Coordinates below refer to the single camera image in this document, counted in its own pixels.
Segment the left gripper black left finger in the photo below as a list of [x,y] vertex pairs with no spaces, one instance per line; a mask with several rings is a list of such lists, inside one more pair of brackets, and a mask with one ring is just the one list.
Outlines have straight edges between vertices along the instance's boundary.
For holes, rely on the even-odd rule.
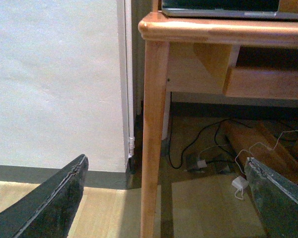
[[81,202],[88,158],[81,154],[0,212],[0,238],[66,238]]

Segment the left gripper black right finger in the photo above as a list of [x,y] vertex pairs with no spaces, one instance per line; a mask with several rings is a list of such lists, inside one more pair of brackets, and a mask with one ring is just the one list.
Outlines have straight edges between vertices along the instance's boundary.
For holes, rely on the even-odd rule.
[[272,238],[298,238],[298,185],[253,157],[245,173],[260,220]]

